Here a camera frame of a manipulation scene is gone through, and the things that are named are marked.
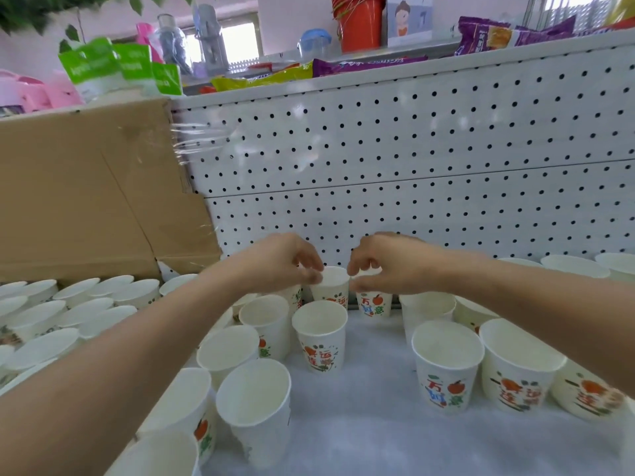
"plastic container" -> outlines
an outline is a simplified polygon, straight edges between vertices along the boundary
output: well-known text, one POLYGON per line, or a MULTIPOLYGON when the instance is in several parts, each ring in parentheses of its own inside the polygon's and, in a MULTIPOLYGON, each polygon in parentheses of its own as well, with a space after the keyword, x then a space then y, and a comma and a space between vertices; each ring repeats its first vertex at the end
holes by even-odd
POLYGON ((339 23, 342 53, 374 50, 381 46, 385 0, 333 1, 333 15, 339 23))
POLYGON ((305 31, 298 42, 300 57, 307 61, 314 58, 327 58, 332 40, 328 32, 321 28, 305 31))

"purple snack bag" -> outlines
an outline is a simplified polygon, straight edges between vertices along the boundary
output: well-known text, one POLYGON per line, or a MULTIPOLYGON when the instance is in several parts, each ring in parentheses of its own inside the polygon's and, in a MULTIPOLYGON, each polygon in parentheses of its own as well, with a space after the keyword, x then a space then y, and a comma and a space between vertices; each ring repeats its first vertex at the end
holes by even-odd
POLYGON ((570 38, 573 36, 574 27, 575 16, 542 31, 529 30, 524 26, 512 28, 510 23, 462 16, 458 20, 458 29, 463 38, 454 55, 467 55, 570 38))
POLYGON ((417 61, 427 60, 427 56, 419 56, 414 58, 397 58, 394 60, 377 60, 377 61, 343 61, 340 63, 329 63, 324 60, 313 60, 313 78, 324 77, 325 75, 335 75, 336 73, 345 73, 347 71, 362 71, 370 68, 382 68, 384 66, 395 66, 406 63, 415 63, 417 61))

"white paper cup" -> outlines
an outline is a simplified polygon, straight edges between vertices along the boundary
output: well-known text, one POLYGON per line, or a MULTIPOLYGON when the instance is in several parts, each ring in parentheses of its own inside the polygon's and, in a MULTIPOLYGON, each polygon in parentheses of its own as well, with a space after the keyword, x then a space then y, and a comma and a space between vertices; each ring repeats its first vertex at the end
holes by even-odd
POLYGON ((257 359, 234 369, 218 389, 218 415, 257 469, 280 462, 291 430, 291 375, 280 362, 257 359))
POLYGON ((233 313, 234 321, 240 322, 238 320, 238 313, 242 309, 242 306, 244 306, 247 303, 250 303, 256 297, 260 297, 260 294, 246 294, 232 304, 232 313, 233 313))
POLYGON ((517 257, 505 257, 498 260, 503 262, 511 262, 512 264, 524 265, 526 267, 541 267, 544 269, 544 266, 542 264, 539 264, 538 262, 534 262, 533 260, 528 260, 528 259, 519 259, 517 257))
POLYGON ((106 329, 115 326, 135 312, 137 312, 137 308, 134 306, 118 306, 101 311, 77 327, 79 337, 83 342, 94 339, 106 329))
POLYGON ((623 282, 635 282, 635 256, 633 254, 604 253, 595 256, 602 267, 611 271, 611 279, 623 282))
MULTIPOLYGON (((364 275, 377 275, 382 268, 368 270, 360 270, 352 279, 362 277, 364 275)), ((393 295, 380 292, 356 293, 360 314, 376 319, 383 319, 391 316, 391 305, 393 303, 393 295)))
POLYGON ((19 296, 19 291, 26 285, 27 282, 25 280, 20 280, 20 282, 9 282, 9 284, 0 286, 0 299, 19 296))
POLYGON ((115 292, 123 289, 131 284, 135 278, 132 275, 118 275, 110 279, 102 280, 94 288, 88 291, 90 299, 98 299, 100 297, 110 297, 115 292))
POLYGON ((348 312, 332 301, 315 301, 298 309, 291 323, 310 368, 336 373, 344 364, 348 312))
POLYGON ((59 329, 60 315, 66 312, 65 301, 51 301, 38 304, 14 315, 7 323, 7 329, 27 342, 59 329))
POLYGON ((627 398, 624 424, 624 439, 620 451, 623 476, 635 473, 635 400, 627 398))
POLYGON ((21 344, 20 337, 9 330, 8 324, 13 317, 28 307, 27 296, 6 297, 0 299, 0 344, 21 344))
POLYGON ((195 279, 197 275, 198 274, 185 274, 174 277, 159 288, 159 294, 161 294, 161 297, 165 297, 186 282, 190 282, 190 280, 195 279))
POLYGON ((337 302, 348 309, 350 279, 346 269, 330 265, 324 267, 322 282, 310 286, 313 300, 337 302))
POLYGON ((143 439, 166 429, 194 434, 203 465, 216 446, 216 405, 210 395, 211 376, 206 369, 185 368, 165 390, 137 437, 143 439))
POLYGON ((20 289, 20 295, 28 297, 28 307, 52 301, 58 292, 55 279, 38 280, 20 289))
POLYGON ((429 320, 415 329, 411 347, 428 406, 445 415, 464 411, 485 356, 479 336, 456 322, 429 320))
POLYGON ((612 416, 625 399, 623 392, 570 359, 558 371, 551 395, 560 407, 589 421, 612 416))
POLYGON ((93 277, 92 279, 76 282, 75 284, 60 290, 53 296, 53 300, 64 301, 66 302, 67 309, 72 309, 75 306, 88 301, 88 291, 99 284, 99 280, 99 277, 93 277))
POLYGON ((567 358, 505 319, 489 320, 479 335, 485 395, 504 411, 536 411, 567 358))
POLYGON ((415 329, 428 320, 452 320, 456 299, 452 294, 425 292, 412 296, 399 296, 406 344, 412 342, 415 329))
POLYGON ((298 284, 274 294, 284 297, 284 300, 289 304, 289 320, 291 320, 291 316, 295 314, 295 311, 302 307, 302 286, 298 284))
POLYGON ((135 306, 143 309, 159 300, 159 280, 143 279, 128 284, 115 292, 111 297, 116 306, 135 306))
POLYGON ((4 364, 8 374, 0 379, 0 387, 38 364, 68 354, 77 347, 78 339, 77 329, 60 329, 27 342, 4 364))
POLYGON ((2 396, 2 394, 5 394, 6 392, 11 391, 11 389, 13 389, 15 386, 17 386, 20 383, 23 383, 24 381, 26 381, 29 377, 31 377, 32 375, 34 375, 35 373, 38 373, 39 371, 41 371, 42 369, 44 369, 46 366, 48 366, 49 364, 55 362, 57 360, 56 357, 54 357, 53 359, 49 359, 45 362, 42 362, 41 364, 38 364, 36 366, 33 366, 32 368, 30 368, 27 371, 24 371, 23 373, 20 373, 19 376, 17 376, 15 379, 13 379, 11 382, 7 383, 6 386, 4 386, 3 388, 0 388, 0 396, 2 396))
POLYGON ((0 387, 4 384, 5 376, 11 374, 11 371, 4 368, 6 362, 11 359, 11 356, 15 352, 15 348, 9 344, 3 344, 0 346, 0 387))
POLYGON ((611 271, 597 262, 582 257, 551 255, 540 259, 540 263, 547 269, 586 275, 595 279, 606 279, 611 271))
POLYGON ((291 325, 288 323, 289 304, 281 296, 256 297, 242 306, 238 319, 251 326, 260 336, 260 357, 284 359, 291 349, 291 325))
POLYGON ((235 368, 258 358, 258 331, 251 326, 233 326, 214 331, 201 343, 196 362, 211 374, 211 386, 220 384, 235 368))
POLYGON ((476 302, 469 301, 463 297, 456 296, 456 308, 454 310, 454 320, 463 324, 466 328, 472 329, 476 334, 480 327, 491 319, 498 319, 498 314, 490 311, 476 302))
POLYGON ((110 309, 113 304, 114 301, 109 297, 92 299, 64 312, 57 325, 61 328, 77 328, 80 324, 93 320, 100 312, 110 309))
POLYGON ((156 433, 121 453, 106 476, 201 476, 198 445, 191 434, 156 433))

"white fabric surface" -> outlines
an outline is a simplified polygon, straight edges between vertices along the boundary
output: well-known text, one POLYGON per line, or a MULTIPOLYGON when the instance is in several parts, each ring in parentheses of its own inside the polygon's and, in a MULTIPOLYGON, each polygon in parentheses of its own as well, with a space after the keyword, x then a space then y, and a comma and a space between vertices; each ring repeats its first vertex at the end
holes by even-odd
POLYGON ((480 375, 464 413, 429 410, 395 312, 377 323, 349 311, 345 364, 335 376, 308 368, 294 334, 284 361, 292 383, 285 458, 270 470, 252 469, 220 421, 203 476, 620 474, 619 416, 590 424, 551 398, 535 415, 507 414, 485 399, 480 375))

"hand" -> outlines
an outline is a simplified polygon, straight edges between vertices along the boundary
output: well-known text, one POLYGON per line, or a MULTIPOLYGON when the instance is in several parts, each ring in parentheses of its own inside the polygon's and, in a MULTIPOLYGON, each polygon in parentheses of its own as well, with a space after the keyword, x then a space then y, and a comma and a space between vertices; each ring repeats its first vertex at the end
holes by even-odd
POLYGON ((296 284, 318 284, 324 270, 316 249, 294 233, 268 235, 214 267, 235 277, 245 294, 268 294, 296 284))
POLYGON ((363 237, 359 247, 351 253, 347 271, 356 275, 369 267, 381 267, 377 275, 366 275, 351 279, 350 287, 355 292, 380 291, 388 294, 410 295, 427 291, 445 292, 453 268, 471 260, 471 253, 451 251, 423 240, 398 235, 393 232, 378 232, 363 237))

